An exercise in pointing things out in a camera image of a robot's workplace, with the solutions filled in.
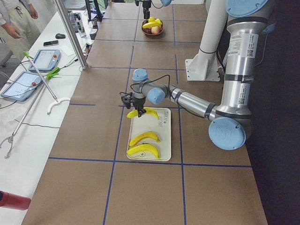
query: red cup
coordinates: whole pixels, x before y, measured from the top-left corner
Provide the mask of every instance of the red cup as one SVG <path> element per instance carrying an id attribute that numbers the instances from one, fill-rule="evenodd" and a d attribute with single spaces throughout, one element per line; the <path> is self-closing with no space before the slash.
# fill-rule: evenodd
<path id="1" fill-rule="evenodd" d="M 28 209 L 30 202 L 30 198 L 0 191 L 0 207 L 15 210 L 26 210 Z"/>

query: black band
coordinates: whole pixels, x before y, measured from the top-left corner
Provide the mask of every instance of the black band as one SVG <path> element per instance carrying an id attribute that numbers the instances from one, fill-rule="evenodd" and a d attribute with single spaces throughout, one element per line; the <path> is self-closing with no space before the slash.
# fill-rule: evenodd
<path id="1" fill-rule="evenodd" d="M 174 98 L 174 102 L 176 104 L 178 104 L 178 99 L 179 99 L 179 96 L 183 93 L 183 92 L 186 92 L 185 90 L 180 90 L 178 91 L 178 93 L 176 94 L 175 98 Z"/>
<path id="2" fill-rule="evenodd" d="M 232 114 L 232 113 L 227 113 L 227 112 L 221 112 L 216 110 L 216 114 L 220 116 L 225 116 L 233 119 L 250 119 L 251 115 L 240 115 L 240 114 Z"/>
<path id="3" fill-rule="evenodd" d="M 215 107 L 215 103 L 210 103 L 204 113 L 204 118 L 206 120 L 210 120 L 210 113 L 211 113 L 211 110 Z"/>
<path id="4" fill-rule="evenodd" d="M 261 22 L 261 23 L 268 24 L 268 20 L 266 18 L 258 17 L 258 16 L 249 16 L 249 17 L 242 17 L 242 18 L 231 20 L 227 23 L 227 27 L 235 23 L 242 23 L 242 22 Z"/>
<path id="5" fill-rule="evenodd" d="M 240 81 L 241 83 L 253 83 L 254 77 L 250 75 L 225 74 L 224 81 Z"/>
<path id="6" fill-rule="evenodd" d="M 213 53 L 217 52 L 217 51 L 214 51 L 214 52 L 205 52 L 205 51 L 202 51 L 201 48 L 199 48 L 199 49 L 200 49 L 201 52 L 203 52 L 203 53 L 205 53 L 205 54 L 213 54 Z"/>

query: black wall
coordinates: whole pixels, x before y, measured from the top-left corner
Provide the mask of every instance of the black wall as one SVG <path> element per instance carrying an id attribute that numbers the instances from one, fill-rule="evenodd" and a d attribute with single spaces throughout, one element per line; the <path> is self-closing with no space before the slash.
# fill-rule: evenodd
<path id="1" fill-rule="evenodd" d="M 254 72 L 248 104 L 254 132 L 246 146 L 268 224 L 300 225 L 300 1 L 277 6 L 275 31 Z"/>

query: sticker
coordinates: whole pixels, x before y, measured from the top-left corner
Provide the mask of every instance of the sticker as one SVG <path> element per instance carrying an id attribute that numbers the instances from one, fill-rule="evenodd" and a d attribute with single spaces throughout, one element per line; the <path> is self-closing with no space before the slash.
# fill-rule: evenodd
<path id="1" fill-rule="evenodd" d="M 248 104 L 248 97 L 250 91 L 250 84 L 242 83 L 240 88 L 237 90 L 237 98 L 235 99 L 235 105 L 247 105 Z"/>
<path id="2" fill-rule="evenodd" d="M 255 58 L 258 34 L 240 34 L 230 38 L 228 56 Z"/>

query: apple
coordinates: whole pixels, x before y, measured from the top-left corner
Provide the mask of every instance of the apple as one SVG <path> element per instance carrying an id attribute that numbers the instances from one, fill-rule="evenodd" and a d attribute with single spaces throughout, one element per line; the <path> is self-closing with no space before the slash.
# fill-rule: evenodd
<path id="1" fill-rule="evenodd" d="M 160 28 L 158 26 L 154 26 L 151 28 L 151 33 L 152 34 L 159 34 L 160 33 Z"/>

